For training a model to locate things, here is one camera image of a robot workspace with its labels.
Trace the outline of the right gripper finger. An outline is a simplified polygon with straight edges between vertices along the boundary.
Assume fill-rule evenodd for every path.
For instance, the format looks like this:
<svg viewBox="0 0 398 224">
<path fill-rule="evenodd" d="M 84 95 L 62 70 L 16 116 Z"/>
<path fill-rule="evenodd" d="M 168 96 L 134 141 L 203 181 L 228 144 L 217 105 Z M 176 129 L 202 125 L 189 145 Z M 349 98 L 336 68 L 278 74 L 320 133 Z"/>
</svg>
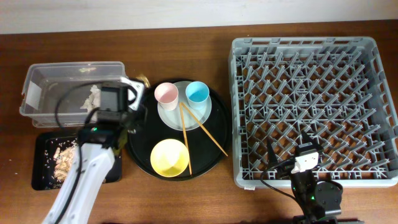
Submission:
<svg viewBox="0 0 398 224">
<path fill-rule="evenodd" d="M 270 166 L 274 166 L 278 162 L 276 154 L 272 148 L 272 141 L 269 138 L 267 138 L 267 160 Z"/>
<path fill-rule="evenodd" d="M 312 146 L 317 150 L 317 151 L 322 151 L 323 147 L 319 145 L 319 143 L 312 139 L 305 131 L 301 131 L 302 138 L 305 143 L 312 143 Z"/>
</svg>

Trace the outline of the white napkin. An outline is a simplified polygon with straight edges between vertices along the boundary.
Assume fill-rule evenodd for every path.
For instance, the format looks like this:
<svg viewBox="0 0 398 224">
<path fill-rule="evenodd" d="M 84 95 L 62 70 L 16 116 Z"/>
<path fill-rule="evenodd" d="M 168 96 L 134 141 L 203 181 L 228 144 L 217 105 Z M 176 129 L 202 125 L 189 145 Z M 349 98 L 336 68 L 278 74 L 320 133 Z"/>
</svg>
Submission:
<svg viewBox="0 0 398 224">
<path fill-rule="evenodd" d="M 90 112 L 100 106 L 101 90 L 96 85 L 93 85 L 90 89 L 90 92 L 91 94 L 80 107 L 82 110 L 87 110 L 87 112 Z"/>
</svg>

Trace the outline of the wooden chopstick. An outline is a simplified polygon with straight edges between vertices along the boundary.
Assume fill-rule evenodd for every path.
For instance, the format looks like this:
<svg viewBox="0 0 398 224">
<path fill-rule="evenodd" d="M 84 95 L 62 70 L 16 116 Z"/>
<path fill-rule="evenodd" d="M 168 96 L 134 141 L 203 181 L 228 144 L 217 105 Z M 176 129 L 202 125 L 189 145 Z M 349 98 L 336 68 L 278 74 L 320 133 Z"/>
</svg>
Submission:
<svg viewBox="0 0 398 224">
<path fill-rule="evenodd" d="M 187 141 L 187 133 L 186 133 L 186 129 L 185 129 L 185 120 L 184 120 L 184 115 L 183 115 L 183 105 L 182 105 L 181 102 L 179 103 L 179 109 L 180 109 L 180 117 L 181 117 L 181 120 L 182 120 L 182 130 L 183 130 L 184 143 L 185 143 L 185 147 L 187 148 L 187 151 L 188 151 L 188 168 L 189 168 L 190 175 L 192 175 L 192 165 L 191 165 L 191 161 L 190 161 L 190 153 L 189 153 L 189 147 L 188 147 L 188 141 Z"/>
<path fill-rule="evenodd" d="M 184 103 L 180 103 L 180 108 L 185 108 L 189 115 L 195 120 L 195 122 L 199 125 L 199 127 L 204 130 L 204 132 L 207 134 L 207 136 L 218 146 L 218 148 L 221 150 L 221 152 L 225 155 L 228 156 L 226 151 L 221 147 L 221 145 L 218 143 L 218 141 L 210 134 L 210 132 L 202 125 L 202 123 L 196 118 L 196 116 L 188 109 L 188 107 Z"/>
</svg>

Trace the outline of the yellow bowl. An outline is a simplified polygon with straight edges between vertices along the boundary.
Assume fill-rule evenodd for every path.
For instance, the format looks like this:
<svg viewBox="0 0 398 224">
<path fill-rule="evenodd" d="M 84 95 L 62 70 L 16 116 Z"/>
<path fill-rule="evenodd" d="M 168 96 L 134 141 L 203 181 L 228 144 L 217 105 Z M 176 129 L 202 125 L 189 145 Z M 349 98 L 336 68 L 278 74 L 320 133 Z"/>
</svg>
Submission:
<svg viewBox="0 0 398 224">
<path fill-rule="evenodd" d="M 164 139 L 158 142 L 150 154 L 152 168 L 157 174 L 166 178 L 183 173 L 189 162 L 188 149 L 184 143 L 176 139 Z"/>
</svg>

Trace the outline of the food scraps and rice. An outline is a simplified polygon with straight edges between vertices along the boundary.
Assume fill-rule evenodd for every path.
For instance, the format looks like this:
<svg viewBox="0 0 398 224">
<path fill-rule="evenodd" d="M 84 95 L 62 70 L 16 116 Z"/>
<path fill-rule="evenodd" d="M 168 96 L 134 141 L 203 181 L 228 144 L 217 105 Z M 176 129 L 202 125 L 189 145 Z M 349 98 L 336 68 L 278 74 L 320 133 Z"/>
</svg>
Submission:
<svg viewBox="0 0 398 224">
<path fill-rule="evenodd" d="M 50 140 L 44 149 L 44 171 L 49 175 L 50 185 L 60 186 L 62 184 L 74 160 L 77 149 L 76 139 Z"/>
</svg>

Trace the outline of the gold foil wrapper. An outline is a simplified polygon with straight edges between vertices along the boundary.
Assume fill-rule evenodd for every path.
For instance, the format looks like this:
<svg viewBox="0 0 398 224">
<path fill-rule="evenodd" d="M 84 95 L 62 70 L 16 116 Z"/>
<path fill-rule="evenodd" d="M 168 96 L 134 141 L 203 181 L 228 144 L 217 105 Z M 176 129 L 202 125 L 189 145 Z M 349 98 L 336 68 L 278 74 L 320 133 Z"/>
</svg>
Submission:
<svg viewBox="0 0 398 224">
<path fill-rule="evenodd" d="M 146 88 L 150 88 L 150 82 L 149 82 L 148 78 L 145 75 L 140 74 L 140 75 L 138 75 L 136 77 L 136 79 L 142 81 Z"/>
</svg>

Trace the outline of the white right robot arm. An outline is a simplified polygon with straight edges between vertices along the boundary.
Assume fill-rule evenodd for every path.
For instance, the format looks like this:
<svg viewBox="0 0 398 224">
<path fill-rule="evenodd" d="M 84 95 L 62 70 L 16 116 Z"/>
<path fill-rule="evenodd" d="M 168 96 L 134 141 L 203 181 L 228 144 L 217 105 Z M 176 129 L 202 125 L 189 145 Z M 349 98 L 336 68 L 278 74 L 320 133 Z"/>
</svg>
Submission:
<svg viewBox="0 0 398 224">
<path fill-rule="evenodd" d="M 343 186 L 332 180 L 316 180 L 314 168 L 320 163 L 323 147 L 305 131 L 301 132 L 303 144 L 295 148 L 295 155 L 279 162 L 267 139 L 268 167 L 261 173 L 260 181 L 272 190 L 292 198 L 303 214 L 294 216 L 292 223 L 337 223 L 341 214 Z M 276 170 L 280 178 L 289 178 L 293 194 L 287 194 L 264 181 L 270 170 Z"/>
</svg>

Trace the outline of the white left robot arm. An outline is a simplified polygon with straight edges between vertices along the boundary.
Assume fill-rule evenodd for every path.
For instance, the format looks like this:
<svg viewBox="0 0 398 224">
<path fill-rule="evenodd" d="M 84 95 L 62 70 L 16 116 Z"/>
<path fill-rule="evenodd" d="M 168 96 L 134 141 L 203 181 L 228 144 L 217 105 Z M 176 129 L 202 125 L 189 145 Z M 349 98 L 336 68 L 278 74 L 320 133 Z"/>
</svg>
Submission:
<svg viewBox="0 0 398 224">
<path fill-rule="evenodd" d="M 142 129 L 147 108 L 110 112 L 95 108 L 77 131 L 72 167 L 43 223 L 86 223 L 99 189 L 127 144 Z"/>
</svg>

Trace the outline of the grey dishwasher rack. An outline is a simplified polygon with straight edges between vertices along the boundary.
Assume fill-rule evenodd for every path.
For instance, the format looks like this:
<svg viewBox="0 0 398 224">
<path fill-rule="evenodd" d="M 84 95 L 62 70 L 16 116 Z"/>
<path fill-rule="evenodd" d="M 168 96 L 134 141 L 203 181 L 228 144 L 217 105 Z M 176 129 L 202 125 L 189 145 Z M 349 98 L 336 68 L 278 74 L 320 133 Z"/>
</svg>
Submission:
<svg viewBox="0 0 398 224">
<path fill-rule="evenodd" d="M 267 170 L 266 147 L 290 159 L 302 131 L 323 147 L 316 178 L 396 185 L 397 112 L 373 38 L 237 38 L 228 66 L 238 187 L 289 187 Z"/>
</svg>

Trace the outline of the light grey plate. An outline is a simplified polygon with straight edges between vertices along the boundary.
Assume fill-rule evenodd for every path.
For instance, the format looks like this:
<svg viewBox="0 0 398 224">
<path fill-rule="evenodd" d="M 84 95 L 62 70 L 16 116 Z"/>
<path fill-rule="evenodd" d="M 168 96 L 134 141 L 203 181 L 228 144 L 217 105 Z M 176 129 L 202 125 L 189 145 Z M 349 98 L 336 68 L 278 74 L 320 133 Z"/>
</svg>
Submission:
<svg viewBox="0 0 398 224">
<path fill-rule="evenodd" d="M 175 82 L 176 87 L 179 90 L 179 102 L 183 102 L 185 106 L 193 113 L 193 115 L 201 122 L 204 123 L 209 117 L 211 113 L 211 108 L 212 108 L 212 102 L 211 98 L 208 97 L 206 100 L 204 107 L 196 110 L 192 108 L 189 103 L 188 99 L 185 94 L 185 89 L 186 87 L 191 83 L 191 81 L 179 81 Z M 180 109 L 179 106 L 177 106 L 174 110 L 172 111 L 167 111 L 165 110 L 160 103 L 157 104 L 157 111 L 158 114 L 161 118 L 161 120 L 166 124 L 168 127 L 177 130 L 177 131 L 182 131 L 182 120 L 180 117 Z M 190 116 L 189 112 L 186 109 L 183 109 L 183 116 L 184 116 L 184 122 L 185 122 L 185 129 L 187 131 L 196 129 L 199 127 L 197 122 Z"/>
</svg>

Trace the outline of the pink cup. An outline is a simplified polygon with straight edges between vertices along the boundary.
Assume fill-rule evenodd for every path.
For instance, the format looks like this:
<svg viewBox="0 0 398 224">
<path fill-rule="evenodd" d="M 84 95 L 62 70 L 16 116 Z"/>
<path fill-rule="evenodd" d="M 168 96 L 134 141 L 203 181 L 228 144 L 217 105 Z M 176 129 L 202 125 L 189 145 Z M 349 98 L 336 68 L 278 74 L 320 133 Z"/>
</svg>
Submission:
<svg viewBox="0 0 398 224">
<path fill-rule="evenodd" d="M 178 104 L 178 88 L 169 82 L 161 83 L 155 89 L 154 96 L 159 105 L 167 111 L 172 111 Z"/>
</svg>

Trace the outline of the round black tray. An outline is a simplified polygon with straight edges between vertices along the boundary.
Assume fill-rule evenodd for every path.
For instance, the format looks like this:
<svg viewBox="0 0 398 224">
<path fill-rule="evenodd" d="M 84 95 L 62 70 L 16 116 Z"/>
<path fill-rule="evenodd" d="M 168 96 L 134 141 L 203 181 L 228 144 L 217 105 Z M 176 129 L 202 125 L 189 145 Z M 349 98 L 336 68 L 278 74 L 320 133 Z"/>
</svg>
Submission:
<svg viewBox="0 0 398 224">
<path fill-rule="evenodd" d="M 150 163 L 153 147 L 164 139 L 176 139 L 184 142 L 181 131 L 168 127 L 157 112 L 157 101 L 154 96 L 158 84 L 146 90 L 142 104 L 147 108 L 147 119 L 143 128 L 136 133 L 128 134 L 127 151 L 134 162 L 147 174 L 158 179 L 165 179 L 154 171 Z M 232 143 L 231 112 L 222 97 L 210 90 L 212 109 L 210 117 L 203 123 L 209 133 L 227 151 Z M 170 181 L 184 181 L 199 177 L 211 170 L 225 157 L 218 146 L 198 127 L 187 131 L 188 148 L 191 156 L 192 172 L 185 169 L 176 177 L 168 177 Z"/>
</svg>

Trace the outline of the blue cup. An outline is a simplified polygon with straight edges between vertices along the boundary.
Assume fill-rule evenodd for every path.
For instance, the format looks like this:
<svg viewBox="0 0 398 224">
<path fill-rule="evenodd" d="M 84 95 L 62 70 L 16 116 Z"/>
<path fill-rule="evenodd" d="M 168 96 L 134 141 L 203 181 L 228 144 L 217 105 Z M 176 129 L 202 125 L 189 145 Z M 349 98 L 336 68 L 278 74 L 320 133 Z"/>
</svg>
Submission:
<svg viewBox="0 0 398 224">
<path fill-rule="evenodd" d="M 185 89 L 188 104 L 195 110 L 200 110 L 206 105 L 210 95 L 208 86 L 199 81 L 191 82 Z"/>
</svg>

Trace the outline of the clear plastic bin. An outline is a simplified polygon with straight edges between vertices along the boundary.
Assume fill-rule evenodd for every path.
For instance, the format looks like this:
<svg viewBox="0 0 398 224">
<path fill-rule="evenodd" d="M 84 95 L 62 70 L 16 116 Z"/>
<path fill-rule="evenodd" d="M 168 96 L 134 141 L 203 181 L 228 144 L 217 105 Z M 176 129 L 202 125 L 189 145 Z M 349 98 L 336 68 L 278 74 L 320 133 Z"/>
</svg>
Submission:
<svg viewBox="0 0 398 224">
<path fill-rule="evenodd" d="M 122 62 L 37 63 L 29 67 L 19 112 L 32 119 L 37 128 L 57 127 L 55 107 L 59 98 L 74 86 L 125 77 Z M 91 86 L 74 90 L 62 101 L 58 118 L 62 126 L 81 126 L 89 111 L 83 109 L 91 95 Z"/>
</svg>

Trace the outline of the black rectangular tray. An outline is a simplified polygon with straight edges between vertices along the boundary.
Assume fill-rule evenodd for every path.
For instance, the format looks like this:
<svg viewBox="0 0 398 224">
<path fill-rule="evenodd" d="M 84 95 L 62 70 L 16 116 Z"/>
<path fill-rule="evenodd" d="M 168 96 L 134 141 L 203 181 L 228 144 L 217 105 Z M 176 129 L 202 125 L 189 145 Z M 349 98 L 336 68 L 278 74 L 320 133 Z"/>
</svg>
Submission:
<svg viewBox="0 0 398 224">
<path fill-rule="evenodd" d="M 49 175 L 45 174 L 44 171 L 44 149 L 50 140 L 55 140 L 56 138 L 60 138 L 62 140 L 71 140 L 72 138 L 75 138 L 77 143 L 76 134 L 73 131 L 47 132 L 42 133 L 37 137 L 35 142 L 34 166 L 31 182 L 31 186 L 35 190 L 59 189 L 62 186 L 62 184 L 60 184 L 60 186 L 50 185 Z"/>
</svg>

